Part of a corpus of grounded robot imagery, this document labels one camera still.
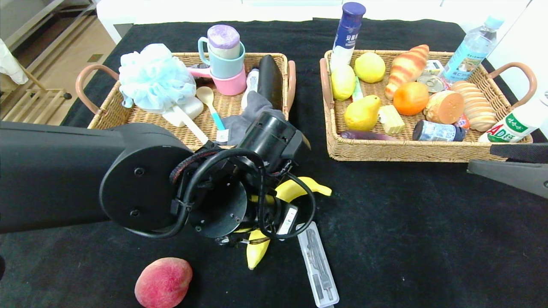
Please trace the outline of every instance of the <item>orange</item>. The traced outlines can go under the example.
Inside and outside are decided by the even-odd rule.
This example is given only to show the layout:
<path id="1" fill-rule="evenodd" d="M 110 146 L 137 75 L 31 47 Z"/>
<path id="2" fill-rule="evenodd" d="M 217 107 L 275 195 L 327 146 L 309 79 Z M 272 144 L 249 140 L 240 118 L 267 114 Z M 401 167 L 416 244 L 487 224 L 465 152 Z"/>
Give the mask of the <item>orange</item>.
<path id="1" fill-rule="evenodd" d="M 394 107 L 400 115 L 413 116 L 428 104 L 428 87 L 420 82 L 404 83 L 394 93 Z"/>

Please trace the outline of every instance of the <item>pink cup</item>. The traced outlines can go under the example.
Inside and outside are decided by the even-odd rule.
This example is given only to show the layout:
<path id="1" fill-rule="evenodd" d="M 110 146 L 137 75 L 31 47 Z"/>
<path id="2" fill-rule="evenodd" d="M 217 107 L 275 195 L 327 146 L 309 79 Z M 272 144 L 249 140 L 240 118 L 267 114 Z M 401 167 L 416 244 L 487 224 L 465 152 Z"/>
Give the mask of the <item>pink cup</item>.
<path id="1" fill-rule="evenodd" d="M 211 74 L 210 69 L 194 69 L 188 67 L 190 74 L 195 77 L 205 77 L 213 79 L 217 90 L 224 95 L 238 95 L 246 90 L 246 70 L 243 67 L 242 71 L 234 77 L 227 79 L 219 79 Z"/>

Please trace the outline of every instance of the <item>clear plastic case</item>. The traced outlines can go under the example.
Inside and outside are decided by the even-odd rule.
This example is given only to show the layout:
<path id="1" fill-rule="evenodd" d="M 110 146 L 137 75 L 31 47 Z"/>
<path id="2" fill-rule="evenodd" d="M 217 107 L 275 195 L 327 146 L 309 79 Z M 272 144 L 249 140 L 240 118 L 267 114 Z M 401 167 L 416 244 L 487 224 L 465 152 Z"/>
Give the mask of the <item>clear plastic case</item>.
<path id="1" fill-rule="evenodd" d="M 297 236 L 305 260 L 310 287 L 318 308 L 329 307 L 339 302 L 339 293 L 323 250 L 318 228 L 313 221 L 308 228 Z"/>

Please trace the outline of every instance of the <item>peach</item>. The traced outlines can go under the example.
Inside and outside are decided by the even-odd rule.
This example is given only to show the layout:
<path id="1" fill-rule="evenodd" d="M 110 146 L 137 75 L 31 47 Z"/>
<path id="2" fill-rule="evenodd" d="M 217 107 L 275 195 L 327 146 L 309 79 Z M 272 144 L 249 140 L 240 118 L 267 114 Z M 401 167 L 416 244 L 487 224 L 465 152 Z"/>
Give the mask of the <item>peach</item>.
<path id="1" fill-rule="evenodd" d="M 190 264 L 161 258 L 149 264 L 135 283 L 135 297 L 146 308 L 173 308 L 185 297 L 192 280 Z"/>

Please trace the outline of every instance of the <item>can lid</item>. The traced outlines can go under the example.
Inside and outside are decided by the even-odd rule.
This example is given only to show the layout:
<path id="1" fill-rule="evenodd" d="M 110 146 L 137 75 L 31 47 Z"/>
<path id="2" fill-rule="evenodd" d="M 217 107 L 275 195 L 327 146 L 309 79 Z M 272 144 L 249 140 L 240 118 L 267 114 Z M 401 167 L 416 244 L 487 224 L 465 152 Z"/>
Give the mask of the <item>can lid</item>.
<path id="1" fill-rule="evenodd" d="M 359 27 L 362 24 L 363 14 L 366 8 L 357 2 L 346 2 L 342 5 L 342 17 L 340 24 L 345 27 Z"/>
<path id="2" fill-rule="evenodd" d="M 416 81 L 425 84 L 430 93 L 438 93 L 445 90 L 442 80 L 434 75 L 421 75 Z"/>
<path id="3" fill-rule="evenodd" d="M 498 29 L 504 23 L 504 19 L 490 15 L 485 21 L 485 25 L 492 29 Z"/>
<path id="4" fill-rule="evenodd" d="M 413 129 L 413 140 L 420 140 L 420 136 L 423 134 L 425 120 L 420 120 L 416 123 L 415 128 Z"/>
<path id="5" fill-rule="evenodd" d="M 239 33 L 229 25 L 214 25 L 207 31 L 209 44 L 215 48 L 230 49 L 239 45 Z"/>
<path id="6" fill-rule="evenodd" d="M 455 127 L 455 138 L 453 141 L 463 141 L 464 137 L 466 137 L 466 129 L 462 127 Z"/>

